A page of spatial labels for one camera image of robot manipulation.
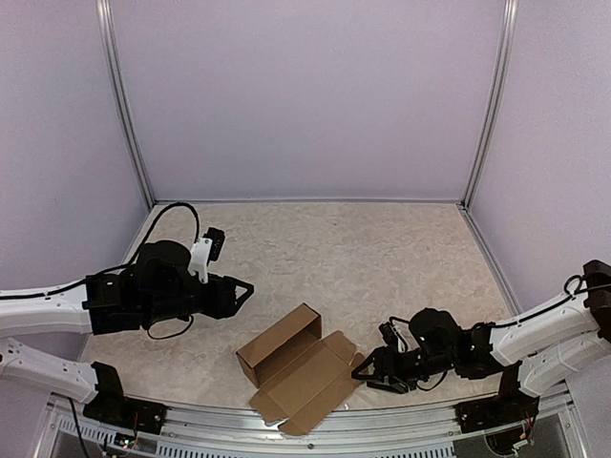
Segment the brown cardboard box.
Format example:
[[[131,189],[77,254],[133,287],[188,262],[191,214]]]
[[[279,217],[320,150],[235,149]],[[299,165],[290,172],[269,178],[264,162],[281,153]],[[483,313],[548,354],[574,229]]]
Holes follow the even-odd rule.
[[[302,303],[237,350],[257,388],[249,400],[281,433],[304,436],[347,400],[359,382],[352,369],[365,356],[337,330],[322,335],[322,316]]]

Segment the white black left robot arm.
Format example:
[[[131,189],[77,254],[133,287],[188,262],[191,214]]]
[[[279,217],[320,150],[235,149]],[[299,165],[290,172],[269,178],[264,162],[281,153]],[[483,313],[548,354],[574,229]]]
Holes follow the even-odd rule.
[[[144,243],[133,260],[109,271],[65,285],[2,294],[2,373],[45,385],[85,406],[95,403],[113,424],[127,423],[134,405],[113,367],[70,363],[40,350],[23,350],[16,337],[150,331],[166,321],[192,324],[196,315],[231,318],[253,295],[254,286],[209,273],[220,251],[209,237],[198,239],[191,248],[171,240]]]

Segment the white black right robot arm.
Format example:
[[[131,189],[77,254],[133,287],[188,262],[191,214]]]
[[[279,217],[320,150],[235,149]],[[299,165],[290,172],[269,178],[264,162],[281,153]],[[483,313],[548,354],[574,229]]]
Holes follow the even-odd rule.
[[[511,368],[516,386],[507,386],[488,403],[500,424],[511,422],[525,405],[551,385],[610,353],[610,266],[590,260],[570,277],[560,294],[499,323],[459,326],[446,310],[424,308],[406,321],[417,343],[413,350],[394,326],[380,325],[384,345],[351,372],[374,389],[403,394],[433,375],[454,372],[482,380]]]

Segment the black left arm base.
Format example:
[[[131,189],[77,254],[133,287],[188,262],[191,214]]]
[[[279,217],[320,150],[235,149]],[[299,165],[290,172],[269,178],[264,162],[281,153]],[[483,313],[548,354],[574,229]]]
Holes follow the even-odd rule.
[[[124,394],[116,369],[108,364],[92,363],[95,371],[95,396],[84,404],[83,415],[115,427],[159,435],[167,406]]]

